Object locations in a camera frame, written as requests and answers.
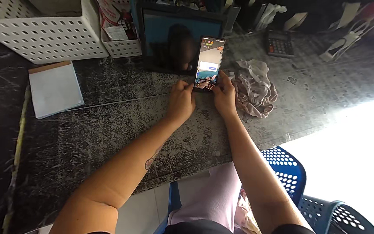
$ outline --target person's left hand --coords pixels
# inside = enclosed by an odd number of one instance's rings
[[[188,84],[179,80],[171,88],[169,105],[165,118],[182,125],[196,108],[196,101],[193,92],[194,83]]]

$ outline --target live stream video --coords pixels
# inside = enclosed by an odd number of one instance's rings
[[[196,72],[196,88],[211,90],[216,85],[223,48],[223,40],[203,37]]]

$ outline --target arm tattoo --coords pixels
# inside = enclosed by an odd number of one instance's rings
[[[149,158],[146,162],[145,162],[145,170],[148,170],[151,165],[153,164],[154,162],[154,159],[157,157],[158,153],[160,152],[161,148],[164,146],[164,144],[162,144],[154,153],[154,155]]]

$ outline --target light pink pants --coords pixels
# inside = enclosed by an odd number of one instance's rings
[[[234,231],[234,218],[242,183],[233,162],[212,167],[207,184],[193,199],[169,214],[168,225],[206,219]]]

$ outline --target blue plastic chair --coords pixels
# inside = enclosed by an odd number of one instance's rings
[[[374,234],[374,226],[342,201],[303,196],[298,209],[316,234],[328,234],[331,225],[347,234]]]
[[[295,205],[304,193],[307,176],[303,165],[279,146],[261,151]]]
[[[165,217],[164,221],[160,223],[158,228],[154,231],[154,234],[162,234],[165,231],[168,223],[168,216],[173,210],[178,210],[181,208],[181,200],[180,200],[180,193],[178,190],[178,183],[177,181],[171,182],[169,184],[169,194],[168,194],[168,211],[167,216]]]
[[[297,205],[304,192],[306,176],[302,164],[283,148],[276,146],[262,151],[263,156],[275,171],[285,190]],[[164,221],[154,231],[162,234],[167,227],[168,215],[181,208],[177,181],[169,184],[168,213]]]

